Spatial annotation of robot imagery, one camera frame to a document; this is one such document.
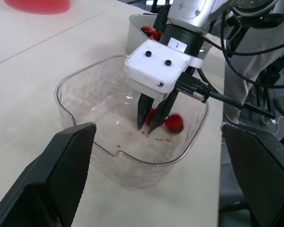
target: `white table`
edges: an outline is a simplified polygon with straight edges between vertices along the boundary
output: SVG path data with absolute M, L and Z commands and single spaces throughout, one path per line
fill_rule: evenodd
M 107 56 L 126 53 L 128 18 L 143 12 L 115 0 L 77 0 L 73 7 L 47 18 L 0 3 L 0 200 L 62 130 L 53 97 L 58 82 Z M 34 22 L 43 32 L 32 28 Z M 31 29 L 35 33 L 28 36 Z M 211 49 L 203 69 L 223 91 L 220 51 Z M 209 116 L 191 151 L 156 187 L 128 191 L 91 166 L 72 226 L 216 226 L 222 103 L 209 99 L 209 104 Z

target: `plastic bowl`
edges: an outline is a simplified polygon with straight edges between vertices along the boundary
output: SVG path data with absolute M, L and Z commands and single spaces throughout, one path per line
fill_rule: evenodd
M 96 123 L 91 164 L 125 188 L 143 189 L 155 186 L 188 153 L 209 105 L 179 93 L 171 113 L 184 119 L 180 134 L 164 125 L 150 135 L 146 125 L 137 130 L 140 93 L 127 85 L 125 59 L 113 56 L 67 76 L 58 84 L 55 99 L 64 128 Z

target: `red strawberry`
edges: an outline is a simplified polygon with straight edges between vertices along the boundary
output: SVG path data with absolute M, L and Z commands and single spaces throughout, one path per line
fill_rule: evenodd
M 153 118 L 153 116 L 154 116 L 156 110 L 157 110 L 157 109 L 151 109 L 150 112 L 149 112 L 149 114 L 147 115 L 146 120 L 145 120 L 145 124 L 146 124 L 147 126 L 150 126 L 150 125 L 151 125 L 151 121 L 152 121 L 152 118 Z
M 162 36 L 162 32 L 158 32 L 158 31 L 153 31 L 152 32 L 153 39 L 158 41 L 158 42 L 160 41 L 161 36 Z
M 151 37 L 152 36 L 152 33 L 153 33 L 153 30 L 151 27 L 149 26 L 144 26 L 141 28 L 141 30 L 148 36 L 148 37 Z
M 170 132 L 180 133 L 184 129 L 183 119 L 179 114 L 172 114 L 164 121 Z

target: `black cable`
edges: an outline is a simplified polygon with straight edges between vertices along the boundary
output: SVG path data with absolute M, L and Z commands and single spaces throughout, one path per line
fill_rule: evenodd
M 222 53 L 224 55 L 224 58 L 229 65 L 229 67 L 243 80 L 247 81 L 248 83 L 251 83 L 253 85 L 259 86 L 259 87 L 266 87 L 266 88 L 274 88 L 274 89 L 282 89 L 284 88 L 284 85 L 269 85 L 269 84 L 262 84 L 262 83 L 257 83 L 253 80 L 248 79 L 247 77 L 243 76 L 239 71 L 237 71 L 234 66 L 232 65 L 231 61 L 229 60 L 225 46 L 224 46 L 224 24 L 225 24 L 225 18 L 226 18 L 226 12 L 222 14 L 222 20 L 221 20 L 221 36 L 220 36 L 220 41 L 221 41 L 221 48 L 222 48 Z
M 213 45 L 215 48 L 219 49 L 220 51 L 222 50 L 222 48 L 215 44 L 213 41 L 211 41 L 209 38 L 204 37 L 205 41 L 208 42 L 209 44 Z M 251 53 L 240 53 L 240 52 L 235 52 L 235 51 L 231 51 L 231 50 L 226 50 L 226 52 L 228 54 L 232 54 L 232 55 L 238 55 L 238 56 L 254 56 L 254 55 L 259 55 L 259 54 L 264 54 L 264 53 L 269 53 L 275 50 L 278 50 L 280 48 L 283 48 L 284 44 L 264 50 L 264 51 L 258 51 L 258 52 L 251 52 Z
M 212 98 L 214 98 L 214 99 L 217 99 L 217 100 L 220 100 L 220 101 L 222 101 L 222 102 L 224 102 L 224 103 L 228 103 L 228 104 L 230 104 L 230 105 L 232 105 L 232 106 L 234 106 L 234 107 L 236 107 L 236 108 L 238 108 L 238 109 L 240 109 L 240 110 L 243 109 L 243 105 L 242 105 L 240 102 L 238 102 L 238 101 L 236 101 L 236 100 L 234 100 L 234 99 L 232 99 L 232 98 L 229 98 L 228 96 L 222 95 L 219 91 L 217 91 L 217 90 L 211 85 L 211 83 L 208 81 L 208 79 L 207 79 L 206 76 L 204 75 L 202 69 L 197 69 L 197 70 L 198 70 L 198 73 L 199 73 L 201 79 L 202 79 L 204 82 L 206 82 L 208 85 L 210 85 L 210 86 L 213 88 L 213 90 L 214 90 L 214 92 L 211 92 L 211 93 L 210 93 L 210 97 L 212 97 Z
M 207 84 L 209 84 L 210 86 L 212 86 L 211 83 L 210 83 L 210 82 L 208 81 L 208 79 L 206 78 L 206 76 L 204 75 L 202 69 L 197 69 L 197 70 L 198 70 L 198 73 L 199 73 L 201 79 L 202 79 L 205 83 L 207 83 Z

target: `gray pants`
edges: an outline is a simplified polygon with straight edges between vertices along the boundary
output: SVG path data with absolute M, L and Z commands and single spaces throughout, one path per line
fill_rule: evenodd
M 266 50 L 284 43 L 284 22 L 275 28 L 253 29 L 250 28 L 238 45 L 237 52 L 257 52 Z M 233 55 L 231 62 L 233 66 L 245 77 L 255 81 L 259 73 L 268 65 L 284 54 L 284 47 L 265 54 L 255 56 Z M 242 104 L 252 84 L 247 83 L 236 75 L 226 64 L 224 94 L 232 97 Z M 240 110 L 224 103 L 224 119 L 233 123 L 238 123 Z

